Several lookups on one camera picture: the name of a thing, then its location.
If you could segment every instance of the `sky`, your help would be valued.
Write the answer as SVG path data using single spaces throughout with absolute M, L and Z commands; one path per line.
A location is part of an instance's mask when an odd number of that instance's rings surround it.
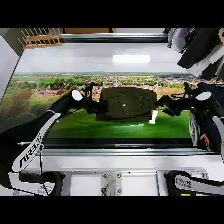
M 113 55 L 149 55 L 148 63 L 115 63 Z M 167 43 L 67 43 L 26 49 L 16 72 L 180 72 L 181 54 Z

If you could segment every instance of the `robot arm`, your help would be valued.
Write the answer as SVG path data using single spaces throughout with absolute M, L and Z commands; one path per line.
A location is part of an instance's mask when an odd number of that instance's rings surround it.
M 63 118 L 71 108 L 87 110 L 87 113 L 101 113 L 107 110 L 106 104 L 83 97 L 73 90 L 53 103 L 49 110 L 40 117 L 13 127 L 0 134 L 0 184 L 9 189 L 18 189 L 34 194 L 48 195 L 55 187 L 55 181 L 46 184 L 48 192 L 40 190 L 43 186 L 40 176 L 35 180 L 28 177 L 20 181 L 20 171 L 24 170 L 43 148 L 44 138 L 51 127 Z

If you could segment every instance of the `gray cloth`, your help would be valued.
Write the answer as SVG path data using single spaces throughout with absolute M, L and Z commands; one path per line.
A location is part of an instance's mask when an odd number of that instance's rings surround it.
M 157 95 L 154 91 L 135 87 L 104 88 L 100 100 L 109 103 L 108 112 L 96 115 L 96 120 L 148 121 L 156 108 Z

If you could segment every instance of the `metal bracket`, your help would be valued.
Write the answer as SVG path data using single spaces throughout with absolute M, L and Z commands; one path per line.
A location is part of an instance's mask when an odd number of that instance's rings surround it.
M 119 171 L 103 172 L 101 184 L 102 196 L 122 194 L 122 175 Z

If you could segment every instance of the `screen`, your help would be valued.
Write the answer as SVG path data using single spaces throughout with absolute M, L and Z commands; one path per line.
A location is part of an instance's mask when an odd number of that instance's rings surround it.
M 71 89 L 90 82 L 93 99 L 103 88 L 137 87 L 163 95 L 184 92 L 183 82 L 199 82 L 177 65 L 180 54 L 158 43 L 69 43 L 27 49 L 0 106 L 0 132 L 37 118 Z M 60 119 L 48 139 L 190 139 L 189 111 L 171 117 L 162 108 L 144 122 L 98 121 L 82 109 Z

